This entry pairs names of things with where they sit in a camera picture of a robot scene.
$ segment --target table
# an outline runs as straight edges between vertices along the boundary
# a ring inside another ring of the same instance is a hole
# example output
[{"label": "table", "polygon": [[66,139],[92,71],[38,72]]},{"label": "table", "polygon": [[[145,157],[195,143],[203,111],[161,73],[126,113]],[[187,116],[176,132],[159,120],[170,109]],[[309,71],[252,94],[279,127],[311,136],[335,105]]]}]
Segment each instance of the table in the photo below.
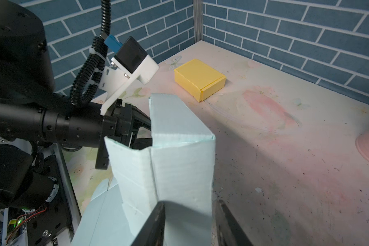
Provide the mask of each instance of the table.
[{"label": "table", "polygon": [[[227,77],[202,102],[174,82],[173,69],[194,58]],[[369,163],[355,147],[369,129],[369,105],[203,41],[159,65],[121,98],[149,114],[150,93],[176,94],[211,129],[213,198],[255,245],[369,245]],[[81,211],[112,178],[93,169],[96,153],[65,154]]]}]

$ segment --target cardboard box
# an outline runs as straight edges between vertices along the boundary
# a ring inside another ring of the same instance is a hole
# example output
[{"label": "cardboard box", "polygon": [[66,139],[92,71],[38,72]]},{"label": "cardboard box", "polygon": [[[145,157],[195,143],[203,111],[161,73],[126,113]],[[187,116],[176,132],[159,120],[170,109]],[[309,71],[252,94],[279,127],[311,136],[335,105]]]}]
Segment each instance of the cardboard box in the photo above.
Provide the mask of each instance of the cardboard box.
[{"label": "cardboard box", "polygon": [[203,101],[224,87],[226,76],[198,59],[175,69],[175,81],[197,101]]}]

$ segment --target box lid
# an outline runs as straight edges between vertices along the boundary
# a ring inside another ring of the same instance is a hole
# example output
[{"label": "box lid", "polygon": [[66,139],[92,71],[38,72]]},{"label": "box lid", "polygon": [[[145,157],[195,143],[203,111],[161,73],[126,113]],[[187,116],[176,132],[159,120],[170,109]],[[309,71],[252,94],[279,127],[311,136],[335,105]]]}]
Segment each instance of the box lid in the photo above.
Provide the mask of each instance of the box lid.
[{"label": "box lid", "polygon": [[211,68],[198,59],[191,60],[175,69],[183,77],[200,89],[205,88],[214,81],[220,79],[224,74]]}]

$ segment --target brick wallpaper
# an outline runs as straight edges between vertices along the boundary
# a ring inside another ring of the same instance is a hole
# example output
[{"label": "brick wallpaper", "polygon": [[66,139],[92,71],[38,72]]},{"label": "brick wallpaper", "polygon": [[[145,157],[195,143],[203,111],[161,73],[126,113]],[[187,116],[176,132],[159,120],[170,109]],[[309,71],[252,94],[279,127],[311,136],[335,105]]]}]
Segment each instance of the brick wallpaper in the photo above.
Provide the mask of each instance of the brick wallpaper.
[{"label": "brick wallpaper", "polygon": [[[101,26],[100,0],[11,0],[43,22],[56,93],[69,95]],[[194,43],[192,0],[111,1],[111,34],[120,42],[133,36],[159,63]],[[108,50],[107,66],[113,52]]]},{"label": "brick wallpaper", "polygon": [[203,40],[369,104],[369,0],[204,0]]}]

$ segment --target white table surface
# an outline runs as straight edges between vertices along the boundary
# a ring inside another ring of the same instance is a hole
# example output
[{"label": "white table surface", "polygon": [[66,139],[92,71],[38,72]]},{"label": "white table surface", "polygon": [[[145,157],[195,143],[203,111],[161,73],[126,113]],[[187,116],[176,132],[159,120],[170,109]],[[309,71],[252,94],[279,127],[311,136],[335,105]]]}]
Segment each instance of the white table surface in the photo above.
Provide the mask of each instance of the white table surface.
[{"label": "white table surface", "polygon": [[[202,102],[173,76],[195,58],[227,77]],[[151,92],[176,94],[211,129],[213,197],[255,245],[369,245],[369,163],[355,147],[369,129],[369,105],[203,41],[159,65],[147,85],[136,81],[121,98],[149,114]],[[89,151],[66,156],[81,207],[112,175],[93,170]]]}]

